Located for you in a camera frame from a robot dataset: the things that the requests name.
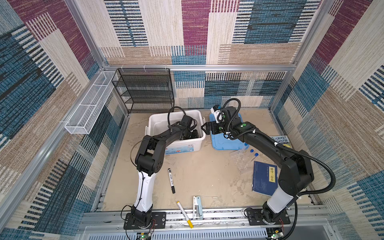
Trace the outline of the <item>blue plastic bin lid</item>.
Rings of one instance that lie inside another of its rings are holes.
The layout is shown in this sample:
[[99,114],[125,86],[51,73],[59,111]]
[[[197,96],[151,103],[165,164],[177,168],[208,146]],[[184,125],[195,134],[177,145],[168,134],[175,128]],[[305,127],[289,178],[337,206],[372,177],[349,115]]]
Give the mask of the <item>blue plastic bin lid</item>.
[[223,134],[210,134],[210,136],[213,148],[218,151],[238,151],[245,144],[238,139],[233,141],[226,139]]

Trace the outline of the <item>blue capped test tube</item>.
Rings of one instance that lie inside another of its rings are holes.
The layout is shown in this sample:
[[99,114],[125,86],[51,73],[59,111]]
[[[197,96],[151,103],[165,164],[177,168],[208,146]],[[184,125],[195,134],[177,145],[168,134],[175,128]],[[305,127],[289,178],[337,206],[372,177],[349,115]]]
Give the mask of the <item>blue capped test tube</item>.
[[258,157],[259,154],[258,153],[255,153],[254,156],[252,157],[252,159],[250,160],[250,162],[254,161],[256,157]]
[[243,152],[245,152],[248,149],[248,147],[249,147],[248,144],[244,144],[243,147],[239,150],[239,154],[242,154]]
[[253,149],[245,150],[244,152],[244,158],[245,159],[252,159],[254,157],[255,151]]

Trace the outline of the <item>white plastic storage bin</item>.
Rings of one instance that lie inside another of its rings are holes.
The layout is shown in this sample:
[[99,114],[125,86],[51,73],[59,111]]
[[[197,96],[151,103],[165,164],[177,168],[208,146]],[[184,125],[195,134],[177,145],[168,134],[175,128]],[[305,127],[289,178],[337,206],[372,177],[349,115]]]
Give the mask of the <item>white plastic storage bin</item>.
[[[206,134],[201,130],[201,126],[206,122],[205,118],[199,110],[188,110],[186,114],[197,121],[195,130],[198,131],[198,138],[189,140],[178,140],[168,145],[165,150],[165,155],[174,155],[182,153],[197,152],[201,149],[203,140]],[[154,114],[149,117],[148,126],[146,126],[145,134],[155,136],[161,134],[168,129],[168,114]]]

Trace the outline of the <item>clear test tube rack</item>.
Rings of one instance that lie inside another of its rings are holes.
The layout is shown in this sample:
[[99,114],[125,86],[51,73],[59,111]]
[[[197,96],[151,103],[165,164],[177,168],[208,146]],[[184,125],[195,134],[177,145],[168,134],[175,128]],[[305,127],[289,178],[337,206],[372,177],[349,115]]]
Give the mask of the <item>clear test tube rack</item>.
[[230,154],[231,159],[234,161],[239,171],[248,169],[251,166],[251,159],[244,158],[244,152],[239,154],[239,150]]

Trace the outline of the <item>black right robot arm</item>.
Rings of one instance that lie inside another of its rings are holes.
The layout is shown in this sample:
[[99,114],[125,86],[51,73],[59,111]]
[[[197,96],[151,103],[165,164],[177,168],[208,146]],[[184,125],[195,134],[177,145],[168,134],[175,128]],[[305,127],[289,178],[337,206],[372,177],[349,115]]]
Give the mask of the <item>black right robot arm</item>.
[[203,124],[202,130],[207,134],[224,134],[248,144],[270,158],[280,168],[278,187],[266,201],[261,210],[263,221],[273,224],[285,215],[287,207],[299,198],[299,194],[313,180],[311,160],[305,157],[305,151],[295,153],[293,149],[276,142],[261,132],[254,124],[242,122],[235,107],[211,108],[215,120]]

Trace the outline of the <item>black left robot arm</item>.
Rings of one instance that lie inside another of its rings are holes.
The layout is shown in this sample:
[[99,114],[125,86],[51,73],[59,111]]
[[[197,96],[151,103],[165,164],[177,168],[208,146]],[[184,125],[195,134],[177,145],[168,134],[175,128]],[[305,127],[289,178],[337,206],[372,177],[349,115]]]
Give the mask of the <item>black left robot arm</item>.
[[166,148],[175,141],[189,140],[194,135],[197,121],[183,115],[180,121],[168,123],[166,131],[143,137],[135,157],[135,165],[139,174],[137,198],[131,207],[132,219],[147,226],[152,221],[153,189],[156,174],[164,163]]

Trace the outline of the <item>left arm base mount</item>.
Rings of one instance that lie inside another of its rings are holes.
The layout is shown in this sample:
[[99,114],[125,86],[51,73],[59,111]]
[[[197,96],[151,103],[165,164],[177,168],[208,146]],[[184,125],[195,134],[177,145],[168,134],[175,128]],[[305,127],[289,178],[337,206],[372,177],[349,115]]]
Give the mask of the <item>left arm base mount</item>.
[[164,229],[166,220],[166,212],[135,213],[134,215],[127,213],[123,228],[124,230]]

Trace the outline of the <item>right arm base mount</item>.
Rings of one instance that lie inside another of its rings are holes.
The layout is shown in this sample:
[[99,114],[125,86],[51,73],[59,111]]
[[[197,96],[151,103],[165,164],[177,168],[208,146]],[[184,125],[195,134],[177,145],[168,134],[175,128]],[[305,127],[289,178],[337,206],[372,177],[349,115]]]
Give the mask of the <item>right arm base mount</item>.
[[244,214],[248,219],[250,226],[291,224],[291,220],[286,210],[283,210],[280,213],[274,213],[269,209],[246,208]]

